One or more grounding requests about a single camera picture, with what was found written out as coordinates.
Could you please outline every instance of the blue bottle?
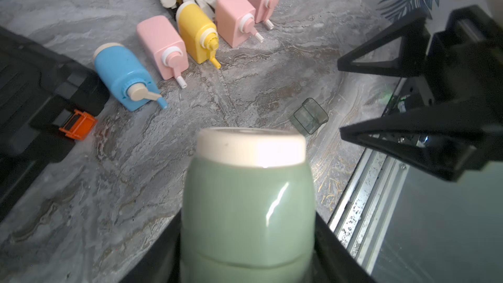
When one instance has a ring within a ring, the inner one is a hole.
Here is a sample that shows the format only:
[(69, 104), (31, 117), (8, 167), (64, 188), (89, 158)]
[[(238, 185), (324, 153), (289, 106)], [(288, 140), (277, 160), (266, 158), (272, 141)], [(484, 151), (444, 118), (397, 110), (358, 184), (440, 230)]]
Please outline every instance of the blue bottle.
[(147, 69), (129, 49), (119, 43), (107, 43), (97, 48), (93, 58), (103, 83), (128, 110), (137, 110), (150, 100), (167, 108)]

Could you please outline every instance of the green bottle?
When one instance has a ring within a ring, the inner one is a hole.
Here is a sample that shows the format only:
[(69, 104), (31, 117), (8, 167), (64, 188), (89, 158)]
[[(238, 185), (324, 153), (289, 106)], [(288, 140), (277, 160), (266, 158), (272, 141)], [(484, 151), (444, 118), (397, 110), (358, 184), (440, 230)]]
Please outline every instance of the green bottle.
[(305, 282), (316, 215), (305, 147), (281, 130), (199, 132), (183, 196), (183, 283)]

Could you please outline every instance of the yellow nozzle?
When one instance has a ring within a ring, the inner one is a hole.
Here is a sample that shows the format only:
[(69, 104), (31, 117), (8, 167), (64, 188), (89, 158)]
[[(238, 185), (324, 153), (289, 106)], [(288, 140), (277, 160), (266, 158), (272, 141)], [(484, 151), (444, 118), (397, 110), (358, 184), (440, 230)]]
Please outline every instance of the yellow nozzle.
[(210, 58), (210, 61), (213, 64), (213, 66), (215, 66), (217, 69), (222, 68), (222, 65), (218, 62), (218, 60), (215, 57)]

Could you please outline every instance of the orange plastic part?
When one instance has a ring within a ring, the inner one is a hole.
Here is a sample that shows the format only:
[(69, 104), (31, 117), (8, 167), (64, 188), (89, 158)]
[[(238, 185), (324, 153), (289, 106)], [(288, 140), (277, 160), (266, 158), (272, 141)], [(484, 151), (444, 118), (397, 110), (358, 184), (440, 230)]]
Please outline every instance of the orange plastic part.
[(65, 133), (67, 137), (75, 140), (84, 140), (97, 123), (97, 119), (86, 112), (74, 110), (72, 117), (59, 130)]

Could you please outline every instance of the gray marble surface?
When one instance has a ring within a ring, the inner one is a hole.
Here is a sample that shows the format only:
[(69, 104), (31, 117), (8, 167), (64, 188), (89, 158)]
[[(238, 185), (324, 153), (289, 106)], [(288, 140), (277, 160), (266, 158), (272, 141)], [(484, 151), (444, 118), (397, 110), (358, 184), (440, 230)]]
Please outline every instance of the gray marble surface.
[[(0, 224), (0, 280), (117, 282), (179, 210), (198, 129), (292, 129), (289, 116), (308, 97), (329, 122), (308, 138), (318, 211), (328, 220), (362, 148), (338, 128), (379, 116), (394, 78), (337, 71), (337, 59), (388, 23), (360, 0), (280, 0), (259, 32), (231, 49), (221, 70), (192, 60), (188, 87), (161, 81), (135, 34), (148, 17), (168, 15), (158, 0), (0, 0), (0, 25), (92, 67), (99, 45), (129, 47), (170, 104), (129, 112), (111, 99), (94, 132), (50, 164)], [(396, 46), (366, 56), (391, 59)]]

